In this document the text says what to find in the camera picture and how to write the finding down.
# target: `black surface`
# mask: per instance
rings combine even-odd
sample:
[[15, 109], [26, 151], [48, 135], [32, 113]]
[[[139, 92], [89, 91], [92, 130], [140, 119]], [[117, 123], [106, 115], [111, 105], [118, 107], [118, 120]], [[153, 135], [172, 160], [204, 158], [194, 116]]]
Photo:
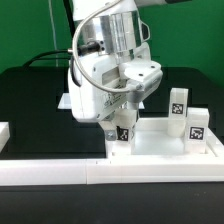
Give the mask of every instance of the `black surface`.
[[[0, 120], [10, 121], [12, 135], [1, 159], [104, 156], [97, 125], [78, 124], [56, 109], [66, 73], [14, 68], [0, 76]], [[141, 116], [166, 116], [172, 87], [190, 88], [189, 105], [208, 107], [210, 128], [222, 138], [223, 90], [194, 69], [164, 69]], [[3, 224], [223, 224], [223, 210], [224, 183], [0, 187]]]
[[223, 224], [223, 183], [0, 188], [4, 224]]

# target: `cable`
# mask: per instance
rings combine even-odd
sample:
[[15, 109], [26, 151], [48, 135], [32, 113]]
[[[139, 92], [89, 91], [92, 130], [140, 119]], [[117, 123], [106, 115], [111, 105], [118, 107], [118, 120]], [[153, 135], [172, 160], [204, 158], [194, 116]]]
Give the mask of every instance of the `cable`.
[[70, 72], [71, 72], [71, 77], [72, 77], [72, 81], [74, 82], [74, 84], [78, 87], [81, 87], [80, 82], [78, 81], [76, 74], [75, 74], [75, 68], [74, 68], [74, 57], [72, 55], [71, 57], [71, 61], [70, 61]]
[[[51, 61], [51, 60], [55, 60], [55, 58], [37, 58], [37, 59], [33, 60], [30, 64], [32, 64], [35, 61]], [[57, 60], [70, 60], [70, 58], [66, 58], [66, 57], [59, 58], [59, 57], [57, 57]]]
[[52, 32], [53, 32], [54, 49], [58, 50], [57, 37], [56, 37], [56, 30], [55, 30], [54, 16], [53, 16], [51, 0], [48, 0], [48, 5], [49, 5], [50, 18], [51, 18], [51, 27], [52, 27]]
[[73, 16], [72, 16], [71, 5], [69, 3], [69, 0], [63, 0], [63, 3], [64, 3], [67, 19], [68, 19], [70, 33], [71, 33], [71, 36], [73, 37], [75, 34], [75, 25], [74, 25]]
[[90, 14], [86, 19], [84, 19], [79, 26], [76, 29], [75, 35], [73, 37], [73, 41], [72, 41], [72, 50], [73, 50], [73, 56], [74, 56], [74, 61], [78, 67], [78, 69], [80, 70], [81, 74], [96, 88], [101, 89], [103, 91], [106, 92], [111, 92], [111, 93], [129, 93], [131, 91], [135, 91], [136, 88], [122, 88], [122, 89], [113, 89], [113, 88], [108, 88], [105, 86], [101, 86], [100, 84], [98, 84], [95, 80], [93, 80], [88, 73], [85, 71], [85, 69], [82, 66], [82, 63], [79, 60], [79, 56], [78, 56], [78, 51], [77, 51], [77, 45], [78, 45], [78, 38], [79, 35], [81, 33], [81, 30], [83, 28], [83, 26], [88, 23], [93, 17], [97, 16], [98, 14], [104, 12], [107, 9], [112, 8], [113, 6], [117, 5], [119, 2], [121, 2], [122, 0], [116, 0], [112, 3], [106, 4], [104, 7], [100, 8], [99, 10], [95, 11], [94, 13]]
[[45, 53], [38, 54], [37, 56], [35, 56], [32, 59], [30, 59], [29, 61], [27, 61], [23, 66], [24, 67], [29, 67], [34, 61], [40, 60], [41, 57], [48, 56], [48, 55], [54, 55], [54, 54], [61, 54], [61, 53], [67, 53], [68, 54], [68, 50], [63, 49], [63, 50], [48, 51], [48, 52], [45, 52]]

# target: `white plastic part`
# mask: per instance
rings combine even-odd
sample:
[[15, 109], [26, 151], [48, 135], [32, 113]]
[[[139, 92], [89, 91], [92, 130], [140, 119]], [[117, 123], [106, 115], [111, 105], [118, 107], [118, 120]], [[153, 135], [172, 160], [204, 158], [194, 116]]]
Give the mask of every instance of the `white plastic part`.
[[0, 185], [86, 184], [86, 160], [0, 161]]
[[183, 138], [166, 134], [167, 124], [168, 118], [139, 119], [131, 156], [1, 160], [0, 185], [224, 181], [224, 146], [215, 135], [208, 129], [205, 154], [186, 153]]
[[[125, 81], [120, 81], [117, 64], [113, 55], [99, 57], [98, 53], [89, 54], [80, 58], [87, 73], [98, 83], [108, 87], [124, 87]], [[107, 80], [107, 73], [114, 71]], [[68, 85], [72, 105], [73, 116], [79, 122], [99, 122], [106, 116], [110, 115], [116, 108], [126, 102], [125, 94], [111, 94], [97, 89], [91, 85], [84, 77], [79, 79], [81, 87], [77, 87], [68, 74]]]
[[182, 137], [185, 133], [188, 89], [172, 88], [170, 92], [168, 135]]
[[[87, 16], [95, 12], [96, 10], [102, 8], [107, 3], [113, 2], [114, 0], [73, 0], [74, 21], [79, 21], [85, 19]], [[98, 16], [106, 16], [123, 12], [136, 11], [137, 7], [134, 0], [122, 0], [119, 4], [113, 8], [106, 10], [105, 12], [99, 14]]]
[[136, 110], [117, 109], [112, 120], [117, 128], [117, 140], [107, 141], [107, 158], [111, 156], [131, 155], [135, 148], [135, 124], [137, 118]]
[[149, 77], [151, 78], [161, 73], [161, 65], [155, 61], [135, 58], [129, 64], [130, 67], [125, 70], [124, 74], [129, 79], [139, 82], [146, 82]]
[[[64, 110], [64, 109], [70, 110], [70, 109], [72, 109], [71, 99], [70, 99], [69, 93], [63, 93], [62, 94], [61, 100], [58, 104], [58, 109], [59, 110]], [[143, 102], [139, 103], [139, 109], [142, 109], [142, 110], [145, 109], [145, 106], [144, 106]]]
[[[143, 37], [142, 26], [144, 26], [145, 29], [147, 29], [147, 31], [148, 31], [148, 37], [147, 37], [146, 39], [144, 39], [144, 37]], [[151, 37], [149, 26], [148, 26], [146, 23], [142, 22], [141, 19], [139, 18], [139, 27], [140, 27], [140, 29], [141, 29], [141, 32], [140, 32], [141, 42], [142, 42], [142, 43], [143, 43], [143, 42], [146, 42], [146, 41], [149, 40], [150, 37]]]
[[205, 153], [208, 122], [208, 109], [188, 108], [184, 139], [186, 152]]
[[0, 152], [9, 140], [9, 124], [8, 122], [0, 122]]

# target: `white base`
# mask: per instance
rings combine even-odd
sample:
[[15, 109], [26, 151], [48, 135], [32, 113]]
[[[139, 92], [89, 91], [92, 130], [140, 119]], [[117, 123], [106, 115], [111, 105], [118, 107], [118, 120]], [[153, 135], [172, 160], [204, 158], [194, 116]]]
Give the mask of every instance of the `white base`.
[[[71, 98], [70, 98], [70, 95], [69, 93], [63, 93], [62, 94], [62, 97], [61, 97], [61, 100], [58, 104], [58, 109], [59, 110], [71, 110], [72, 109], [72, 105], [71, 105]], [[143, 104], [143, 102], [140, 102], [139, 103], [139, 109], [145, 109], [145, 106]]]
[[224, 146], [210, 130], [206, 154], [186, 154], [166, 129], [167, 118], [140, 119], [131, 156], [0, 161], [0, 185], [224, 181]]

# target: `green wall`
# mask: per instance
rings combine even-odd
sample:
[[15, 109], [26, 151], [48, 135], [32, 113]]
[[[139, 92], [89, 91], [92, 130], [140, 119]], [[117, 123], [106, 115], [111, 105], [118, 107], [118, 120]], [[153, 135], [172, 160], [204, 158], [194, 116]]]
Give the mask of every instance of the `green wall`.
[[[52, 0], [52, 4], [58, 48], [67, 49], [71, 38], [62, 0]], [[151, 30], [152, 58], [163, 66], [197, 68], [224, 86], [223, 9], [223, 0], [140, 9]], [[0, 27], [0, 72], [54, 49], [47, 0], [1, 0]]]

